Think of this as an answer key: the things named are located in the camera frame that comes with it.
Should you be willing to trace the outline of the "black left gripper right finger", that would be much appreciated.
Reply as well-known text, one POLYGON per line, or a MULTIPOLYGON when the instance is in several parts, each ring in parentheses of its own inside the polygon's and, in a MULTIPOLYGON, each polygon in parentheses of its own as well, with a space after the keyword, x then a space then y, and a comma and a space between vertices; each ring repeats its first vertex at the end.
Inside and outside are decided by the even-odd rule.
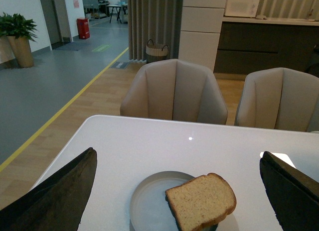
POLYGON ((283 230, 319 229, 319 183, 316 180, 268 151, 260 159, 260 175, 283 230))

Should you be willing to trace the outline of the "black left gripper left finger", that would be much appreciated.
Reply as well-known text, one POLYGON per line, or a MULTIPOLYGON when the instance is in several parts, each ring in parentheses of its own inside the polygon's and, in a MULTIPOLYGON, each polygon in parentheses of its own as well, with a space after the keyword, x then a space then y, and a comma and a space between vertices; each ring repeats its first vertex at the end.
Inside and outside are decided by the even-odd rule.
POLYGON ((0 211, 2 231, 76 231, 93 187, 97 152, 88 148, 0 211))

